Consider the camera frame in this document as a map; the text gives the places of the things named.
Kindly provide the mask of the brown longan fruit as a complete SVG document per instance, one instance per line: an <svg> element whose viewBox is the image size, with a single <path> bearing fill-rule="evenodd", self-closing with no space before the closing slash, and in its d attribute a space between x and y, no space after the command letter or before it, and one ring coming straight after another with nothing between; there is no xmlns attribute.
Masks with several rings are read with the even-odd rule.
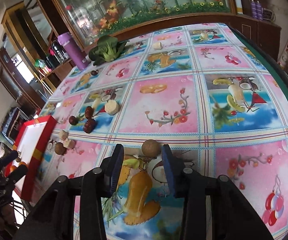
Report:
<svg viewBox="0 0 288 240"><path fill-rule="evenodd" d="M21 158L20 158L20 157L17 157L17 158L15 159L15 161L16 161L17 163L20 163L20 162L21 162Z"/></svg>

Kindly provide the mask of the brown longan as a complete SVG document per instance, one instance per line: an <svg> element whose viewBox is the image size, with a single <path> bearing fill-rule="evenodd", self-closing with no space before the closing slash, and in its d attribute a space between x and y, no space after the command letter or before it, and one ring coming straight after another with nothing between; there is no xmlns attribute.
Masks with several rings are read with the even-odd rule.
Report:
<svg viewBox="0 0 288 240"><path fill-rule="evenodd" d="M145 156L155 158L161 152L161 145L157 141L149 139L142 144L141 151Z"/></svg>
<svg viewBox="0 0 288 240"><path fill-rule="evenodd" d="M64 155L66 152L66 148L64 147L64 144L62 142L57 142L55 144L54 151L57 155Z"/></svg>

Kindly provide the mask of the red white tray box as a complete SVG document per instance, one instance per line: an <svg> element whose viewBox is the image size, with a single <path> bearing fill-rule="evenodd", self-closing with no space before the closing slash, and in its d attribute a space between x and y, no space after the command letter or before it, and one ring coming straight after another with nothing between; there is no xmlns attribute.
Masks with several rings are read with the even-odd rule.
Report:
<svg viewBox="0 0 288 240"><path fill-rule="evenodd" d="M15 184L15 192L22 200L32 200L37 171L56 124L53 116L42 116L25 122L17 135L13 149L28 166L26 175Z"/></svg>

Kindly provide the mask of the red jujube date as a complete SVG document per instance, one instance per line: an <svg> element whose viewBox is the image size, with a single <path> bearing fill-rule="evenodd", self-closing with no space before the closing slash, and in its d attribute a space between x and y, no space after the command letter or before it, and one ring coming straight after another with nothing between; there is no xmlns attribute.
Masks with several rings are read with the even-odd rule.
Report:
<svg viewBox="0 0 288 240"><path fill-rule="evenodd" d="M75 126L79 123L79 119L76 116L72 115L69 117L68 122L70 125Z"/></svg>
<svg viewBox="0 0 288 240"><path fill-rule="evenodd" d="M94 109L91 106L86 107L84 115L87 120L92 119L94 115Z"/></svg>
<svg viewBox="0 0 288 240"><path fill-rule="evenodd" d="M85 132L85 133L91 133L95 128L96 128L96 126L97 126L97 122L96 122L96 120L95 119L89 119L86 123L85 123L85 125L84 125L84 127L83 127L83 131Z"/></svg>

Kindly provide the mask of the round white yam slice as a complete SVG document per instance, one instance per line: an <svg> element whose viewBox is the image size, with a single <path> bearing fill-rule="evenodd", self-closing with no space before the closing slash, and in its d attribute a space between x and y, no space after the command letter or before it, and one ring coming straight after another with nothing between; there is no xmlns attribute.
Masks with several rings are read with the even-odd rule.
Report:
<svg viewBox="0 0 288 240"><path fill-rule="evenodd" d="M109 115L115 115L119 111L120 107L116 100L108 100L104 106L104 110Z"/></svg>

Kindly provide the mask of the floral plastic tablecloth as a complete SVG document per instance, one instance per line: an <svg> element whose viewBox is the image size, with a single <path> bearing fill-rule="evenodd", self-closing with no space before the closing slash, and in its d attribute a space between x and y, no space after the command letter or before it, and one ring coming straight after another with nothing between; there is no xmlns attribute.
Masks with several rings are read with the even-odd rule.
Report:
<svg viewBox="0 0 288 240"><path fill-rule="evenodd" d="M155 42L161 50L152 48ZM115 115L104 110L108 100L119 104ZM97 122L89 134L83 131L88 106ZM228 176L274 239L288 234L288 76L225 24L132 38L119 59L73 68L40 114L57 124L34 203L58 176L82 176L122 144L117 191L102 201L108 238L178 239L183 201L171 196L161 157L141 151L153 139L204 176ZM75 126L68 122L72 115L79 119ZM62 129L76 145L57 155Z"/></svg>

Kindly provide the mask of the dark plum on table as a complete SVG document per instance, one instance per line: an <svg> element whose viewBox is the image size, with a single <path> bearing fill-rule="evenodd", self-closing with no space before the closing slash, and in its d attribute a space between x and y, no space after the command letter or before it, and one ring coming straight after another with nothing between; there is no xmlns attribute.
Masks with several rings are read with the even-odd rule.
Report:
<svg viewBox="0 0 288 240"><path fill-rule="evenodd" d="M92 71L91 71L91 75L92 75L92 76L96 76L97 74L98 74L98 70L92 70Z"/></svg>

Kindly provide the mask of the purple thermos bottle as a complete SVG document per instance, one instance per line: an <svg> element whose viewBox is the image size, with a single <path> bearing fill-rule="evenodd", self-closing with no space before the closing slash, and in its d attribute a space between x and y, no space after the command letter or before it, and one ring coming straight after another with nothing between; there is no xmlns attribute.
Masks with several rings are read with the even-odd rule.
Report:
<svg viewBox="0 0 288 240"><path fill-rule="evenodd" d="M58 43L66 50L70 59L75 63L76 67L83 71L90 64L90 59L84 51L82 51L71 33L63 33L57 37Z"/></svg>

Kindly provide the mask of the green leafy vegetable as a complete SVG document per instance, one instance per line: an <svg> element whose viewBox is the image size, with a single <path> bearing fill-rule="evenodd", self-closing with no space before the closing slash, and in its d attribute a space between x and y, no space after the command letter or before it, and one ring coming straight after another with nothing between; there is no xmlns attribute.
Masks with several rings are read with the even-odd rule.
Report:
<svg viewBox="0 0 288 240"><path fill-rule="evenodd" d="M109 35L98 39L97 45L89 51L89 58L94 66L100 66L106 62L118 59L124 50L128 40L119 41L118 38Z"/></svg>

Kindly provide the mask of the black coffee maker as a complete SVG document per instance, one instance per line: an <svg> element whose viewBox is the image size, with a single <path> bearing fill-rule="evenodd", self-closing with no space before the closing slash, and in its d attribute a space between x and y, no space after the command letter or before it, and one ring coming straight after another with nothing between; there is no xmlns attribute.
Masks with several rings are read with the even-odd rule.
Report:
<svg viewBox="0 0 288 240"><path fill-rule="evenodd" d="M57 40L54 40L51 43L49 52L51 55L55 56L56 60L59 63L63 63L69 59L67 52L64 50L64 48L59 44Z"/></svg>

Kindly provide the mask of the distant white yam piece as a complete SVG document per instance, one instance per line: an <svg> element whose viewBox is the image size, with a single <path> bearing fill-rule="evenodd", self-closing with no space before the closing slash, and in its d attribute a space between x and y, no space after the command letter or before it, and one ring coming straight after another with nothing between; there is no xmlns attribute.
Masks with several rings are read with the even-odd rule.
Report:
<svg viewBox="0 0 288 240"><path fill-rule="evenodd" d="M161 50L162 49L162 43L161 42L155 42L152 44L152 48L154 50Z"/></svg>

